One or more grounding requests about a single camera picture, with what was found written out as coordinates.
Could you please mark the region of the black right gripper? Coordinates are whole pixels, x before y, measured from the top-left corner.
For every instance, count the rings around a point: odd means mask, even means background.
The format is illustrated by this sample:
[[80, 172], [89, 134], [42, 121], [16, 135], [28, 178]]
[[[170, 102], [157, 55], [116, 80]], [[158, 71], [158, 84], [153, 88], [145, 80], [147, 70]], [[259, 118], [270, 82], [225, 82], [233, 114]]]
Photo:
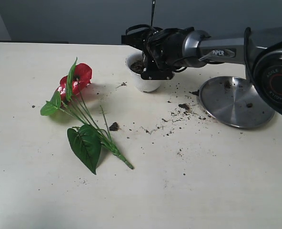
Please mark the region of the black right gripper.
[[176, 67], [167, 63], [165, 43], [177, 32], [148, 32], [145, 39], [145, 50], [142, 51], [144, 72], [143, 80], [171, 80]]

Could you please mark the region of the robot arm right grey black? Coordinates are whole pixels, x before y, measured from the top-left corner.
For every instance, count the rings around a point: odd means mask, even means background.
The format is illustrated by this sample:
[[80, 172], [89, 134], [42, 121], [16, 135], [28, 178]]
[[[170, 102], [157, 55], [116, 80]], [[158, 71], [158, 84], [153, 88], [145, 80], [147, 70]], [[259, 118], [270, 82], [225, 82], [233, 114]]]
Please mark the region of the robot arm right grey black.
[[219, 37], [194, 28], [164, 29], [145, 39], [144, 55], [144, 80], [168, 80], [180, 68], [241, 64], [258, 95], [282, 115], [282, 27]]

